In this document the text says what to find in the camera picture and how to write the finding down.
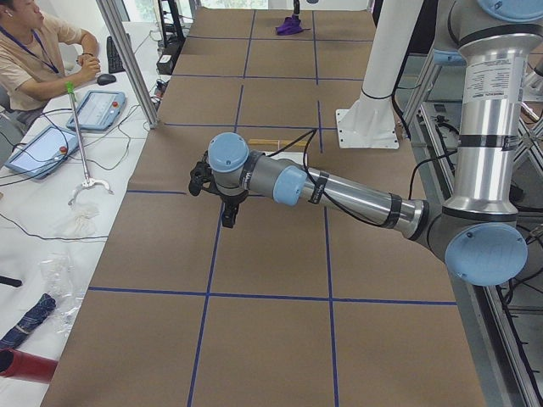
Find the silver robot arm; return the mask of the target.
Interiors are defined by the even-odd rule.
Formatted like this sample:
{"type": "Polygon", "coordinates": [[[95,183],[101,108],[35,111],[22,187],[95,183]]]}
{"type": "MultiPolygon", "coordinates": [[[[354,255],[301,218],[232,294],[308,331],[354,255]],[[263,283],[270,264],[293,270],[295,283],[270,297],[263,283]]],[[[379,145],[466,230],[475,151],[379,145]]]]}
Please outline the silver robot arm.
{"type": "Polygon", "coordinates": [[[500,285],[524,268],[528,247],[509,193],[527,59],[542,41],[542,4],[439,1],[436,7],[434,61],[466,67],[451,196],[441,205],[402,198],[252,150],[240,135],[225,132],[202,158],[203,188],[224,203],[224,226],[234,225],[239,205],[255,192],[397,230],[475,286],[500,285]]]}

